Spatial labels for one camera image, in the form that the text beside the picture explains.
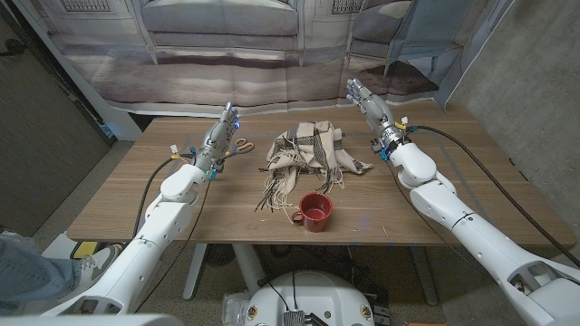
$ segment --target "wooden table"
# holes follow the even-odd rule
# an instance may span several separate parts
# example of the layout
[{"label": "wooden table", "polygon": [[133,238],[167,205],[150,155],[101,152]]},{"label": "wooden table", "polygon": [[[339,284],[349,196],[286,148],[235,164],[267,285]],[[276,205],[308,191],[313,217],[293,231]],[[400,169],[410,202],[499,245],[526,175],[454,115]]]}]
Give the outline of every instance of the wooden table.
[{"label": "wooden table", "polygon": [[[427,125],[461,140],[491,173],[550,234],[570,246],[575,236],[540,194],[513,167],[508,157],[461,105],[450,105],[449,113],[435,102],[423,101],[392,107],[399,120],[409,116],[410,124]],[[345,189],[335,186],[329,197],[334,211],[327,229],[318,234],[294,226],[283,211],[255,212],[262,198],[267,173],[266,153],[275,137],[301,121],[330,120],[346,136],[343,146],[354,158],[372,163],[363,175],[344,174]],[[67,235],[82,241],[129,241],[143,188],[151,172],[169,157],[169,145],[182,152],[198,147],[206,130],[215,122],[201,118],[159,118],[145,130],[139,141],[111,173],[91,202],[72,223]],[[225,171],[211,183],[207,202],[191,241],[198,243],[318,244],[318,245],[441,245],[441,240],[425,225],[401,197],[391,173],[378,155],[372,153],[371,133],[363,115],[355,108],[293,111],[242,117],[235,138],[247,138],[256,148],[226,162]],[[524,246],[548,245],[548,241],[501,195],[486,175],[454,143],[428,131],[411,134],[419,147],[430,155],[438,170],[457,187],[459,197],[471,208]],[[181,160],[162,169],[152,183],[146,205],[156,196],[161,181],[175,171]],[[322,184],[316,176],[303,175],[289,195],[297,204],[301,196]],[[200,195],[205,194],[205,187]],[[198,216],[179,239],[187,239]],[[447,241],[457,240],[442,226],[432,223]]]}]

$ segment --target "black cable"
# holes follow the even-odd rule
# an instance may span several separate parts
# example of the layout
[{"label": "black cable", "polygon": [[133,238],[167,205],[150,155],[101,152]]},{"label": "black cable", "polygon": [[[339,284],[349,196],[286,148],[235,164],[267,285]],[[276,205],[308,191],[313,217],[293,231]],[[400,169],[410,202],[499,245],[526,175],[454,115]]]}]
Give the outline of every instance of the black cable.
[{"label": "black cable", "polygon": [[270,287],[272,288],[272,290],[274,290],[276,293],[278,293],[278,295],[280,296],[280,299],[282,299],[282,301],[284,302],[284,305],[286,306],[286,311],[289,312],[290,309],[288,309],[288,303],[286,303],[286,300],[284,300],[284,297],[282,296],[282,294],[280,294],[280,292],[276,291],[276,289],[274,288],[274,286],[272,286],[272,284],[270,282],[268,282],[268,284],[270,284]]},{"label": "black cable", "polygon": [[367,267],[361,267],[361,266],[359,266],[359,265],[358,265],[358,264],[357,264],[357,263],[356,263],[354,260],[352,260],[351,262],[349,262],[348,264],[346,264],[346,263],[343,261],[343,259],[341,259],[341,257],[338,257],[338,256],[336,256],[335,254],[329,253],[329,252],[327,252],[327,251],[324,251],[323,253],[316,253],[314,249],[310,249],[310,248],[309,248],[309,247],[307,247],[307,246],[297,245],[296,247],[297,247],[298,249],[300,249],[300,250],[306,251],[307,253],[309,253],[310,255],[312,255],[314,258],[317,258],[317,259],[319,259],[321,262],[323,262],[323,263],[327,264],[329,267],[333,267],[333,268],[335,268],[336,266],[335,266],[334,264],[330,264],[330,263],[328,263],[327,261],[325,261],[325,260],[323,259],[323,257],[322,257],[322,255],[323,255],[323,254],[324,254],[324,255],[328,255],[328,256],[330,256],[331,258],[333,258],[333,259],[334,259],[336,262],[338,262],[339,264],[347,265],[347,268],[349,268],[349,273],[350,273],[350,271],[351,271],[351,268],[352,268],[352,267],[354,267],[355,269],[357,269],[357,270],[361,271],[361,275],[362,275],[362,277],[366,277],[366,278],[367,278],[367,279],[368,279],[368,280],[369,280],[371,283],[373,283],[373,284],[375,284],[375,285],[378,285],[378,284],[377,284],[377,283],[376,283],[376,282],[375,282],[373,279],[371,279],[371,277],[370,277],[370,276],[368,276],[368,275],[366,274],[366,272],[367,272],[367,271],[366,271],[366,270],[367,270]]},{"label": "black cable", "polygon": [[[354,262],[351,248],[348,245],[346,246],[346,251],[348,252],[348,257],[351,259],[351,262]],[[354,285],[354,266],[351,268],[351,283]]]},{"label": "black cable", "polygon": [[469,266],[471,266],[474,270],[478,271],[480,274],[482,274],[485,277],[488,277],[489,280],[491,280],[491,282],[495,282],[495,280],[493,279],[493,277],[491,277],[491,275],[489,275],[489,273],[483,272],[482,270],[480,270],[478,267],[476,267],[474,264],[472,264],[467,258],[465,258],[462,254],[460,254],[455,248],[453,248],[453,246],[448,243],[447,241],[445,241],[445,239],[443,238],[443,236],[441,236],[439,234],[439,232],[437,232],[437,230],[435,230],[435,228],[433,226],[431,226],[429,224],[429,222],[427,222],[427,220],[425,219],[425,217],[423,217],[423,215],[421,214],[421,212],[419,212],[419,210],[417,210],[417,208],[415,208],[415,206],[413,205],[413,203],[407,198],[407,196],[405,196],[405,193],[402,191],[401,189],[401,185],[399,185],[399,180],[397,180],[397,177],[395,176],[394,171],[391,168],[391,162],[387,162],[387,167],[389,167],[389,170],[391,171],[391,175],[392,178],[395,181],[395,185],[397,185],[397,188],[399,189],[399,191],[401,192],[401,195],[405,198],[405,200],[407,201],[407,203],[409,203],[409,206],[415,211],[415,213],[417,213],[417,215],[420,217],[420,219],[423,220],[423,222],[425,222],[425,224],[431,229],[431,231],[433,231],[433,233],[443,242],[445,243],[445,245],[447,245],[455,254],[457,254],[459,257],[461,257],[461,259],[463,259],[463,261],[467,264],[469,264]]},{"label": "black cable", "polygon": [[557,240],[551,234],[549,234],[538,222],[536,222],[534,217],[532,217],[530,214],[528,214],[527,211],[517,203],[516,199],[514,199],[508,193],[508,191],[499,184],[499,182],[491,174],[491,172],[489,172],[489,170],[478,160],[478,158],[476,158],[475,155],[473,155],[473,153],[471,153],[471,151],[465,145],[463,145],[463,143],[461,143],[459,140],[455,139],[453,136],[451,136],[451,135],[449,135],[441,130],[432,128],[432,127],[427,127],[427,126],[414,126],[414,127],[417,127],[417,129],[425,129],[425,130],[429,130],[429,131],[438,133],[441,136],[453,141],[459,147],[461,147],[461,149],[463,149],[469,155],[469,157],[471,159],[473,159],[473,161],[478,165],[478,167],[481,168],[481,170],[489,177],[491,182],[493,182],[494,185],[496,185],[496,187],[499,189],[499,191],[501,191],[501,193],[504,194],[504,196],[507,198],[507,200],[509,200],[509,202],[519,211],[519,213],[521,213],[526,218],[526,220],[536,228],[537,231],[539,231],[543,236],[545,236],[546,239],[550,243],[552,243],[552,245],[554,245],[554,247],[556,247],[562,254],[564,254],[566,257],[568,257],[568,259],[570,259],[572,261],[572,263],[574,263],[576,266],[580,267],[580,260],[578,260],[572,254],[570,254],[570,252],[567,251],[560,243],[558,243]]},{"label": "black cable", "polygon": [[292,290],[294,292],[294,309],[298,310],[298,303],[296,303],[296,285],[294,283],[294,272],[292,272]]},{"label": "black cable", "polygon": [[157,284],[155,284],[155,286],[153,287],[151,292],[149,292],[149,294],[147,294],[145,299],[143,299],[143,301],[141,302],[139,307],[137,307],[137,309],[135,310],[135,313],[137,313],[139,311],[139,309],[143,306],[143,304],[145,304],[145,302],[151,297],[151,295],[155,292],[155,290],[157,290],[157,288],[160,286],[161,282],[163,282],[163,280],[165,279],[165,276],[167,276],[167,274],[171,270],[171,267],[173,267],[175,262],[178,261],[178,258],[181,255],[181,253],[183,252],[183,249],[185,249],[186,245],[188,245],[189,239],[191,239],[191,236],[193,235],[193,231],[196,229],[196,225],[198,224],[199,219],[201,218],[201,212],[203,212],[203,206],[206,204],[206,198],[208,198],[209,186],[211,186],[211,180],[209,180],[209,182],[208,182],[208,187],[206,188],[206,194],[203,196],[203,202],[201,203],[201,208],[199,209],[198,219],[196,220],[196,223],[194,223],[193,227],[191,228],[191,232],[189,232],[188,240],[186,240],[185,244],[181,246],[177,255],[175,256],[175,259],[173,260],[173,262],[171,262],[171,265],[169,266],[167,271],[165,271],[163,276],[161,276],[161,279],[159,280],[159,282],[157,282]]},{"label": "black cable", "polygon": [[[313,256],[314,258],[318,259],[319,261],[325,263],[329,267],[331,267],[333,269],[336,268],[335,264],[331,264],[328,261],[326,261],[320,254],[315,253],[313,249],[310,249],[310,248],[302,246],[302,245],[297,245],[296,247],[300,250],[306,251],[311,256]],[[324,254],[331,256],[339,264],[343,264],[343,261],[339,257],[335,256],[334,254],[327,253],[327,252],[325,252]],[[361,273],[362,279],[369,281],[369,283],[376,288],[378,295],[382,296],[386,302],[389,301],[389,299],[388,299],[389,292],[386,289],[384,289],[381,285],[379,285],[377,282],[375,282],[371,278],[371,276],[369,276],[370,271],[367,268],[362,268],[362,267],[358,266],[355,261],[353,261],[353,264],[351,264],[351,266],[354,266],[356,269],[363,270],[364,273]]]},{"label": "black cable", "polygon": [[[182,156],[183,158],[196,159],[196,156],[194,154],[179,154],[179,155]],[[153,178],[155,178],[155,176],[157,176],[157,173],[159,171],[161,171],[162,168],[164,168],[166,165],[168,165],[174,159],[175,158],[168,158],[165,162],[161,163],[161,165],[158,166],[155,169],[155,171],[153,171],[153,174],[151,174],[149,181],[147,181],[147,186],[145,186],[145,190],[143,191],[143,197],[141,198],[141,202],[139,204],[139,212],[137,213],[137,218],[135,219],[135,226],[133,227],[133,238],[135,237],[135,235],[137,235],[137,232],[139,232],[139,221],[141,220],[141,213],[143,212],[143,206],[145,205],[145,197],[147,197],[147,192],[149,191],[149,187],[151,186],[151,182],[153,182]]]}]

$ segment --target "scissors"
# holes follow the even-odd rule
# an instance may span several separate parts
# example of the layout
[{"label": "scissors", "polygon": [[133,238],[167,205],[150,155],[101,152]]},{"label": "scissors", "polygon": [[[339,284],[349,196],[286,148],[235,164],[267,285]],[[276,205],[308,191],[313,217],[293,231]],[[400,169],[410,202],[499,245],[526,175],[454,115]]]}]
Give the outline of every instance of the scissors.
[{"label": "scissors", "polygon": [[227,151],[226,155],[222,159],[231,158],[237,154],[246,154],[252,149],[254,149],[254,143],[247,142],[246,139],[238,139],[236,140],[236,145]]}]

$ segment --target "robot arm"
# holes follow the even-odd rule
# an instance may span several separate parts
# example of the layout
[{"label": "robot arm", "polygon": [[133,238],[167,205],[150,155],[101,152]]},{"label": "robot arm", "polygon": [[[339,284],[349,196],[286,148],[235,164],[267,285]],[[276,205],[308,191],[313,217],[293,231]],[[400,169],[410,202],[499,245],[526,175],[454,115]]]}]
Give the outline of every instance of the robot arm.
[{"label": "robot arm", "polygon": [[160,195],[145,212],[145,224],[121,255],[89,290],[45,312],[44,316],[73,314],[78,311],[132,313],[142,300],[159,267],[165,248],[191,222],[198,201],[196,188],[208,179],[221,161],[234,132],[239,128],[237,111],[230,103],[206,133],[193,164],[182,166],[161,184]]},{"label": "robot arm", "polygon": [[349,98],[379,135],[376,152],[401,166],[399,181],[411,189],[411,202],[444,225],[481,263],[529,325],[571,325],[580,311],[580,271],[524,250],[457,197],[435,162],[406,142],[387,104],[358,80],[347,82]]}]

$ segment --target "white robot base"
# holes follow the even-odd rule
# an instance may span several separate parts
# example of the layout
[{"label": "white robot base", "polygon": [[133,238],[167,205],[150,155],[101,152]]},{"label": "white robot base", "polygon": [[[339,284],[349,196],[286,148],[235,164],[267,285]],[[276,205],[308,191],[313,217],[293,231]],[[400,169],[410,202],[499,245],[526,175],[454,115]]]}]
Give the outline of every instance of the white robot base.
[{"label": "white robot base", "polygon": [[249,300],[245,315],[238,316],[239,324],[244,321],[247,326],[374,325],[369,302],[340,277],[299,271],[286,273],[271,285],[263,286]]}]

